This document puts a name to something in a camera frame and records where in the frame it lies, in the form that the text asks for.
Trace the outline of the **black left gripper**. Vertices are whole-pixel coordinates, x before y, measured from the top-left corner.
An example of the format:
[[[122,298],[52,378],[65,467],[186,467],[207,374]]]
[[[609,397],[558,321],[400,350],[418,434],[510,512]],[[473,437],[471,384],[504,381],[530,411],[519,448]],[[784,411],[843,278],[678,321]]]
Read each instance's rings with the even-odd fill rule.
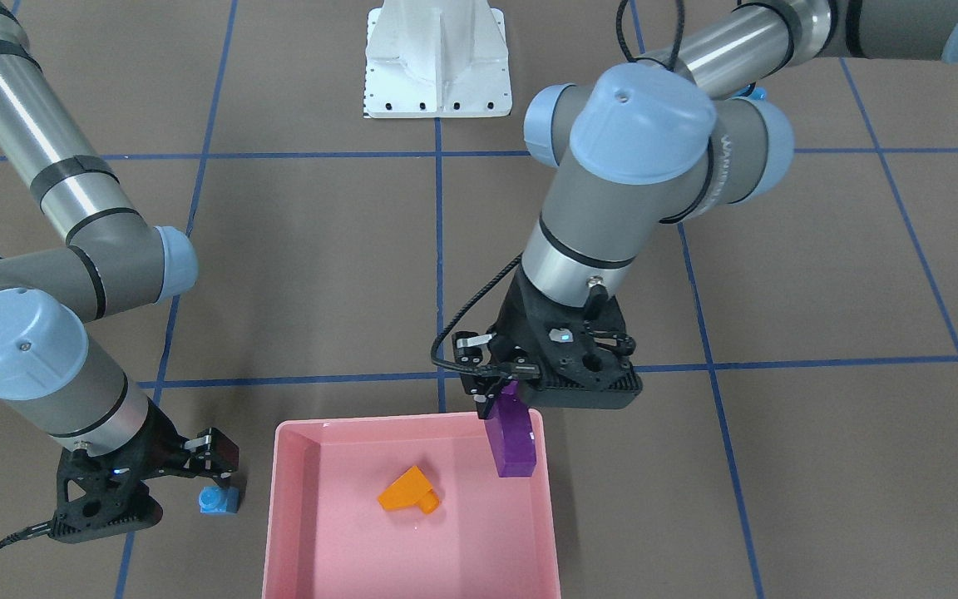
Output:
[[[456,371],[481,420],[512,382],[531,407],[623,409],[644,387],[635,349],[603,285],[575,308],[548,299],[518,270],[490,329],[457,331]]]

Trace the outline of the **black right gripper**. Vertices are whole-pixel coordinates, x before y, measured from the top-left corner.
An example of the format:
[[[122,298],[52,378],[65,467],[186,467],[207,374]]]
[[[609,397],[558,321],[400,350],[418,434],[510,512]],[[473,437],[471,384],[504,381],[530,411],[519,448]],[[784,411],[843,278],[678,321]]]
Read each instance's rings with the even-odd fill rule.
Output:
[[[230,488],[240,463],[235,441],[219,428],[198,433],[191,454],[186,441],[152,404],[136,436],[121,448],[96,458],[83,448],[65,448],[58,459],[50,538],[80,543],[155,526],[163,509],[150,494],[152,478],[208,478]]]

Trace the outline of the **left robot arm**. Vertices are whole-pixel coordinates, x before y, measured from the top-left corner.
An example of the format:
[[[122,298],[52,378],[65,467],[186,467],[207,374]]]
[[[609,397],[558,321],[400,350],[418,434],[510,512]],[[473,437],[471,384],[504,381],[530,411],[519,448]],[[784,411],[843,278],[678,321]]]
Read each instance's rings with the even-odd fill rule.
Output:
[[[813,58],[958,63],[958,1],[741,1],[721,22],[630,56],[592,85],[533,98],[524,137],[555,170],[483,334],[448,325],[441,366],[479,418],[524,407],[620,409],[642,390],[617,300],[654,229],[768,193],[795,139],[749,85]]]

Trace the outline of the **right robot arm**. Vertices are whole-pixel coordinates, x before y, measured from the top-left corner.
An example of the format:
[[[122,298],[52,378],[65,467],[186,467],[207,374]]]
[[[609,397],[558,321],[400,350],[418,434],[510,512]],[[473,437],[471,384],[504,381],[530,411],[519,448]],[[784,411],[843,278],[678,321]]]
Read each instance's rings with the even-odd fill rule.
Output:
[[[174,299],[196,284],[189,236],[151,226],[95,151],[0,2],[0,147],[56,249],[0,256],[0,401],[60,444],[56,508],[4,545],[48,536],[79,543],[155,526],[153,478],[208,478],[205,514],[235,514],[240,451],[216,428],[176,432],[87,324]]]

